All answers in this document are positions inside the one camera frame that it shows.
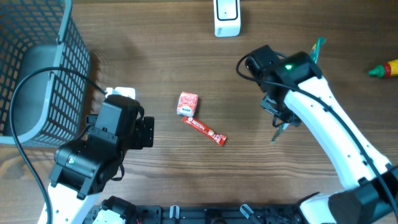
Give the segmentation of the red coffee stick sachet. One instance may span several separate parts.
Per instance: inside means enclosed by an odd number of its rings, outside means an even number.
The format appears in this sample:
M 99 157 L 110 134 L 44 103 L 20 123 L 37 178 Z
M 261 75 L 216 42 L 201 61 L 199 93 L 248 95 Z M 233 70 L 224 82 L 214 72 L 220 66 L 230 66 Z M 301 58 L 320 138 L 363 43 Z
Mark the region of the red coffee stick sachet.
M 210 139 L 214 140 L 214 142 L 216 142 L 220 146 L 223 146 L 227 139 L 227 137 L 224 134 L 218 134 L 213 129 L 211 129 L 201 121 L 197 120 L 196 118 L 184 116 L 182 121 L 185 124 L 188 124 L 191 127 L 195 128 L 196 130 L 198 130 L 205 136 L 209 137 Z

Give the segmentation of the small red white candy pack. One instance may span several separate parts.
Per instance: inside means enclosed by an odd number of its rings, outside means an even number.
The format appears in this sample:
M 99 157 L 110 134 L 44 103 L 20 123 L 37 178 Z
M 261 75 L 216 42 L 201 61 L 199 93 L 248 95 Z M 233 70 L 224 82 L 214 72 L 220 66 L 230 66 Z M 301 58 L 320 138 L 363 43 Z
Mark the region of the small red white candy pack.
M 181 92 L 178 99 L 177 114 L 193 117 L 198 103 L 198 95 L 194 93 Z

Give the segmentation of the dark green snack bag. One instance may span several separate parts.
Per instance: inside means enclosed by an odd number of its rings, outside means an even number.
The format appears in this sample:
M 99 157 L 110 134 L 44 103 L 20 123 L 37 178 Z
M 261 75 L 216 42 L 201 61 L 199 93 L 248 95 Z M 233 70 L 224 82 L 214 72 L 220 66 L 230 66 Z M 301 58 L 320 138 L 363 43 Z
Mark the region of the dark green snack bag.
M 310 57 L 312 60 L 317 63 L 318 61 L 318 56 L 320 53 L 321 46 L 326 42 L 325 37 L 319 37 L 317 42 L 313 45 L 311 51 L 310 51 Z M 284 132 L 284 130 L 289 126 L 289 123 L 281 122 L 280 124 L 276 125 L 276 132 L 271 140 L 271 143 L 275 143 L 276 139 Z

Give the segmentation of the sauce bottle green cap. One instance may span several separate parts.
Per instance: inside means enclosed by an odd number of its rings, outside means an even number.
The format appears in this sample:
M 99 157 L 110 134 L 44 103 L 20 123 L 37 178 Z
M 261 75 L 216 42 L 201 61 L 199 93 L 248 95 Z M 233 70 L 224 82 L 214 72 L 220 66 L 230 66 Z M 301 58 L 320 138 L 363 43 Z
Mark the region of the sauce bottle green cap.
M 372 70 L 368 71 L 368 75 L 378 78 L 396 77 L 398 59 L 386 62 L 384 64 L 376 65 Z

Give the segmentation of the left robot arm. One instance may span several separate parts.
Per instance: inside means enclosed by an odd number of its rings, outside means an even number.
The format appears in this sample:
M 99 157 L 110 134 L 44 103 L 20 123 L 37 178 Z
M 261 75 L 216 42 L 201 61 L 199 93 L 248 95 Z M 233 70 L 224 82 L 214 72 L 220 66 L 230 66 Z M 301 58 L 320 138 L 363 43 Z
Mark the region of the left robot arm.
M 86 117 L 87 139 L 61 145 L 49 175 L 49 208 L 39 223 L 82 223 L 109 180 L 117 181 L 130 149 L 152 147 L 154 121 L 141 104 L 126 96 L 109 95 L 98 114 Z

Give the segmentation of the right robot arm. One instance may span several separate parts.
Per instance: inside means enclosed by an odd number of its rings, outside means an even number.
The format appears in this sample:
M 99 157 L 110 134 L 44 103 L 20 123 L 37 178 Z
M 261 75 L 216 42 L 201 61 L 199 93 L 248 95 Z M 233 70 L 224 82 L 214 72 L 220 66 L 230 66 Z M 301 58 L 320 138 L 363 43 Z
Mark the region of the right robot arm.
M 298 203 L 305 223 L 373 223 L 397 213 L 397 167 L 352 122 L 309 54 L 286 56 L 265 45 L 239 64 L 264 93 L 261 106 L 278 132 L 306 125 L 338 174 L 341 191 Z

